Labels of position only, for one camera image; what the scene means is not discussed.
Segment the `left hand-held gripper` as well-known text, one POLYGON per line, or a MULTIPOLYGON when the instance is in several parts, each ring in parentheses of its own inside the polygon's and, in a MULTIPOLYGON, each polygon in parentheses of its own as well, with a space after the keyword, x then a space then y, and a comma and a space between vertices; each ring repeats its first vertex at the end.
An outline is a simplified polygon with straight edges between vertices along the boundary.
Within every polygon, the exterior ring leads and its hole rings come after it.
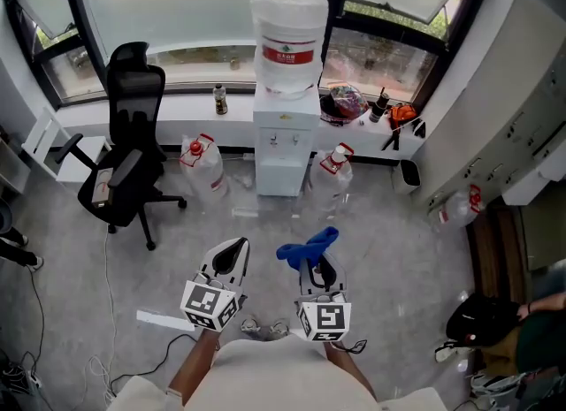
POLYGON ((223 241, 204 255, 199 271, 185 285, 180 304, 190 323, 222 331, 242 309, 249 253, 249 240, 240 237, 223 241))

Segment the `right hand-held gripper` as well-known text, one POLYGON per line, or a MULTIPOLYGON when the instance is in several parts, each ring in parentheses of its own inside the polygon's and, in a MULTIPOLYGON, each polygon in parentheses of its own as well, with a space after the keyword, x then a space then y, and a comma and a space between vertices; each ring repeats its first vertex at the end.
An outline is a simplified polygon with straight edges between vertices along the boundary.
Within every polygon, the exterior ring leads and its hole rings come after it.
MULTIPOLYGON (((322 285, 316 281, 314 269, 310 267, 308 259, 301 259, 299 285, 303 297, 322 289, 322 285)), ((334 256, 323 253, 321 276, 325 295, 296 303, 294 334, 309 342, 341 341, 349 332, 352 311, 352 304, 344 294, 347 289, 346 271, 334 256)))

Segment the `blue cloth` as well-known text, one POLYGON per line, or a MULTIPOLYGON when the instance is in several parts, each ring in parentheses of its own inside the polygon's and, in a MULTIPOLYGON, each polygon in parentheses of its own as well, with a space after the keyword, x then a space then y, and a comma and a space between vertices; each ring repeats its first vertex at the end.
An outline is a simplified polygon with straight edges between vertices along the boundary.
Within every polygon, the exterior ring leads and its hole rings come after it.
POLYGON ((327 226, 304 244, 286 244, 276 250, 276 257, 285 260, 294 270, 299 271, 302 260, 313 269, 319 264, 319 257, 337 240, 339 231, 333 226, 327 226))

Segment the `white water dispenser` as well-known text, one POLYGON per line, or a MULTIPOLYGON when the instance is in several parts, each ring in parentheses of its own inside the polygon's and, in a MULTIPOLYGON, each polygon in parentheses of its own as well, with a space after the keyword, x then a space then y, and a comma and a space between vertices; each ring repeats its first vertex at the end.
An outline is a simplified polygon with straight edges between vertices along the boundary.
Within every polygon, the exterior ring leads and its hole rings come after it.
POLYGON ((253 104, 256 191, 266 196, 297 196, 320 120, 319 94, 309 88, 293 100, 261 84, 253 104))

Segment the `person's left forearm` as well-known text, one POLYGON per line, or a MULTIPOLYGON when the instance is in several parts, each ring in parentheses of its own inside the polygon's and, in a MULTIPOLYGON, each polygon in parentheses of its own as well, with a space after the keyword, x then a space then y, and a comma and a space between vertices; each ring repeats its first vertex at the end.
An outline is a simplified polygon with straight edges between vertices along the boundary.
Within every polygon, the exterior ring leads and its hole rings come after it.
POLYGON ((168 388, 177 392, 185 406, 210 370, 220 332, 204 329, 168 388))

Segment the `person's right forearm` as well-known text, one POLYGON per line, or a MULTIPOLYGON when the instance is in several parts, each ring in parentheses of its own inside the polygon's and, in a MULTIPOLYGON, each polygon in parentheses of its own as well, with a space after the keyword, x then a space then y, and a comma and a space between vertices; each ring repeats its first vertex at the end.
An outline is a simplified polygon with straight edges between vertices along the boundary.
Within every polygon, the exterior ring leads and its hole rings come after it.
POLYGON ((325 342, 324 350, 326 358, 336 367, 343 369, 354 377, 376 400, 376 394, 373 391, 370 382, 367 380, 363 372, 357 367, 350 353, 346 350, 341 342, 325 342))

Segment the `large red-label water jug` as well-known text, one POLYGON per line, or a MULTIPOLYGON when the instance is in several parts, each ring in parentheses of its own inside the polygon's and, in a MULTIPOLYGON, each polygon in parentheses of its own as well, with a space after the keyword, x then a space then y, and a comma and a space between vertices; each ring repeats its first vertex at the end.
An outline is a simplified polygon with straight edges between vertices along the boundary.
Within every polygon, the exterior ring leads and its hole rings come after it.
POLYGON ((250 0, 256 36, 256 82, 295 99, 317 85, 328 19, 327 0, 250 0))

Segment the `white flat board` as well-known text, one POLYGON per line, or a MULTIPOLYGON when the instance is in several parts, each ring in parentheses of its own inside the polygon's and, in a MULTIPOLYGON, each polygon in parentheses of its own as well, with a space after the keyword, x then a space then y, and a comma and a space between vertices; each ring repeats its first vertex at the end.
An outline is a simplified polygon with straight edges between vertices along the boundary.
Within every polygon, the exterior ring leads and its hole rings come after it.
POLYGON ((160 315, 139 309, 136 311, 136 319, 140 322, 151 323, 179 331, 192 332, 195 330, 195 326, 187 319, 160 315))

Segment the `white waste bin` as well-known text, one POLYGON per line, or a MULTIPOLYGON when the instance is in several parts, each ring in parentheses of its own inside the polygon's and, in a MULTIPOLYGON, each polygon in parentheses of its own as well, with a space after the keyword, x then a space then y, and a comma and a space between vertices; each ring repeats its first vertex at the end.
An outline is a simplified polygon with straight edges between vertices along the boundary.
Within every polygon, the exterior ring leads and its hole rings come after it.
POLYGON ((393 169, 392 186, 397 194, 410 194, 421 186, 417 164, 411 160, 401 160, 393 169))

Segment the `small cardboard box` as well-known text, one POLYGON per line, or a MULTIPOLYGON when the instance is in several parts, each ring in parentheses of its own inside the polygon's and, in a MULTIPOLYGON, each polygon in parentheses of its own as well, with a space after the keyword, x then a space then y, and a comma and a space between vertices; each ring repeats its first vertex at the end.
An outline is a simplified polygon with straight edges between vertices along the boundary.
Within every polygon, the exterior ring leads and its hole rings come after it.
POLYGON ((92 204, 95 208, 104 207, 110 202, 111 191, 109 182, 111 181, 113 169, 101 169, 96 174, 95 186, 92 193, 92 204))

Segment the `black backpack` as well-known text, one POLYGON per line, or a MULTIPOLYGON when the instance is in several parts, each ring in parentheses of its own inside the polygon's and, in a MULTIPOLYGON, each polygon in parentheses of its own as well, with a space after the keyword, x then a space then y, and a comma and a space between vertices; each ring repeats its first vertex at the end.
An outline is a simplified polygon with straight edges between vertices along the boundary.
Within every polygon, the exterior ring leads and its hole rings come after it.
POLYGON ((448 319, 446 337, 460 346, 493 346, 518 326, 519 307, 513 301, 473 293, 448 319))

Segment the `dark drink bottle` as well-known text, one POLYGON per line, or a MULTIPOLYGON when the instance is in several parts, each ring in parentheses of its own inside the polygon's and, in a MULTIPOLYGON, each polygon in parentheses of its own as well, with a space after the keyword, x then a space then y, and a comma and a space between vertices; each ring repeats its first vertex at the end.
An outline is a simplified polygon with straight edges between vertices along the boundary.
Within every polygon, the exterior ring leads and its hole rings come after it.
POLYGON ((218 83, 213 88, 215 109, 218 115, 225 115, 228 111, 226 102, 226 88, 218 83))

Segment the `colourful helmet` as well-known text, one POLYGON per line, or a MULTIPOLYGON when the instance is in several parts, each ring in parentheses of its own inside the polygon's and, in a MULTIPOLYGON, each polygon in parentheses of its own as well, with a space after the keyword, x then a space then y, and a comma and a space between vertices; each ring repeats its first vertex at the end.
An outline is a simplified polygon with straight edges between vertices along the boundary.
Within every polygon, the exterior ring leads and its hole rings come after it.
POLYGON ((346 81, 331 81, 328 94, 320 98, 320 118, 333 125, 344 126, 360 118, 370 109, 363 94, 346 81))

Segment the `black tumbler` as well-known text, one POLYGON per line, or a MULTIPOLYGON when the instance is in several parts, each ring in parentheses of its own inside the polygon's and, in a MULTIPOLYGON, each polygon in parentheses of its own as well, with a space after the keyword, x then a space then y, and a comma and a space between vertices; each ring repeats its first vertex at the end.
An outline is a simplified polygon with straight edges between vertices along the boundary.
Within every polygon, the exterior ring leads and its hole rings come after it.
POLYGON ((375 102, 369 102, 370 105, 370 116, 369 120, 372 123, 378 123, 380 118, 386 112, 389 103, 389 95, 382 88, 379 97, 375 102))

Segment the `white chair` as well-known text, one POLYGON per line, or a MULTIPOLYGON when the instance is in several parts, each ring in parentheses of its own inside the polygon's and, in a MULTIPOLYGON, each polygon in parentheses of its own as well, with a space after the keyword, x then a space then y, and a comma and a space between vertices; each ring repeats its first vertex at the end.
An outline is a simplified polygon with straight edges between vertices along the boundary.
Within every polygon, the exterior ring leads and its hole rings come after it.
POLYGON ((81 186, 89 175, 89 168, 79 159, 67 156, 55 170, 48 166, 47 156, 57 138, 69 141, 71 135, 59 123, 54 110, 43 107, 22 148, 56 182, 64 186, 81 186))

